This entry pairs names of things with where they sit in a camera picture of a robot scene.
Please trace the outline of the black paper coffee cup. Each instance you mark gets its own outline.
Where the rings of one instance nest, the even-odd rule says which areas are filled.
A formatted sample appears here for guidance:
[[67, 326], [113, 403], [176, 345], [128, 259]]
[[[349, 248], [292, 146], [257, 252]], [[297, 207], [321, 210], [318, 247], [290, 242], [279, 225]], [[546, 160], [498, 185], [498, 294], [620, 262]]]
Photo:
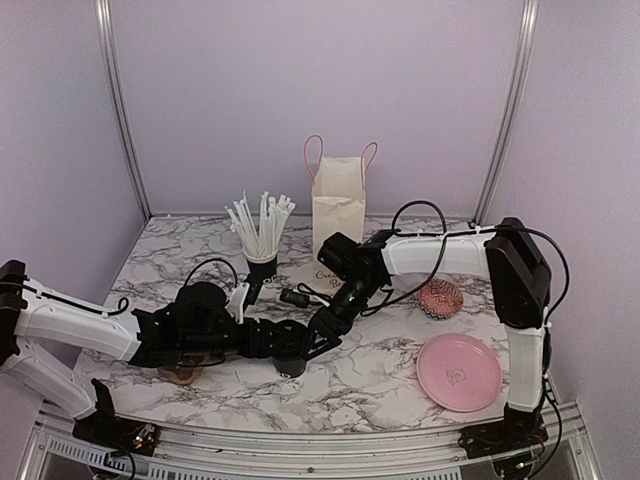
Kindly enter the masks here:
[[301, 376], [305, 372], [307, 362], [300, 357], [273, 357], [272, 364], [281, 377], [293, 379]]

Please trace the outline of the brown cardboard cup carrier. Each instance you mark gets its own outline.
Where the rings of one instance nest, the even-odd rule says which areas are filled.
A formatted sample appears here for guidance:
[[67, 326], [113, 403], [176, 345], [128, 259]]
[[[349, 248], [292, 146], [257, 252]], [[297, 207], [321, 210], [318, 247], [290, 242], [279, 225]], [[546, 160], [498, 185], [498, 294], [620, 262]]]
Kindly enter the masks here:
[[203, 370], [206, 357], [203, 355], [192, 355], [184, 357], [179, 365], [158, 367], [157, 371], [166, 381], [170, 383], [186, 386], [197, 380]]

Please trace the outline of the white paper gift bag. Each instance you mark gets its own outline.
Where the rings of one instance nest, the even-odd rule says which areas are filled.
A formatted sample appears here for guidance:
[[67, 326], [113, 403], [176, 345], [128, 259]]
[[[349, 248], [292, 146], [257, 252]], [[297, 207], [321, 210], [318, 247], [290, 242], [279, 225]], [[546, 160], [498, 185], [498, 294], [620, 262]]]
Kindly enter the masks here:
[[312, 180], [312, 240], [317, 256], [323, 242], [336, 232], [360, 242], [364, 232], [366, 178], [377, 152], [371, 142], [355, 157], [327, 157], [320, 154], [317, 168], [311, 167], [309, 144], [321, 136], [309, 136], [304, 143], [303, 158]]

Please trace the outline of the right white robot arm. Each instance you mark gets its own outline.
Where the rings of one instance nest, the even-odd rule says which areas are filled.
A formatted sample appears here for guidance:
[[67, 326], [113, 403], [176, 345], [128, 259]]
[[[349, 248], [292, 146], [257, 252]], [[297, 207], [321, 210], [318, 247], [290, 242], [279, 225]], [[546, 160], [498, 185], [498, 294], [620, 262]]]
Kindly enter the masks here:
[[506, 333], [509, 390], [500, 420], [465, 429], [462, 436], [474, 445], [485, 441], [506, 448], [545, 439], [542, 407], [554, 306], [551, 268], [536, 243], [543, 236], [515, 217], [439, 234], [383, 229], [361, 243], [335, 232], [322, 242], [316, 258], [342, 284], [312, 315], [294, 356], [307, 361], [339, 346], [355, 321], [371, 310], [372, 297], [396, 278], [422, 274], [426, 284], [440, 273], [481, 279]]

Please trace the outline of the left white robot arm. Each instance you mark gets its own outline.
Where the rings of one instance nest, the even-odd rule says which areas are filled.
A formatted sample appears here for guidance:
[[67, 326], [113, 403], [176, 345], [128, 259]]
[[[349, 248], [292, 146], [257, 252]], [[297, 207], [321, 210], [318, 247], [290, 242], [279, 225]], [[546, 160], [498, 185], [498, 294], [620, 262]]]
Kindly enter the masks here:
[[149, 454], [157, 425], [120, 417], [109, 389], [74, 374], [34, 339], [94, 350], [140, 368], [206, 368], [235, 354], [269, 358], [284, 377], [306, 368], [303, 324], [255, 320], [245, 314], [262, 287], [248, 279], [232, 293], [210, 282], [185, 281], [175, 300], [154, 312], [131, 309], [123, 298], [114, 310], [57, 293], [29, 278], [26, 266], [1, 267], [1, 367], [63, 408], [74, 420], [74, 437]]

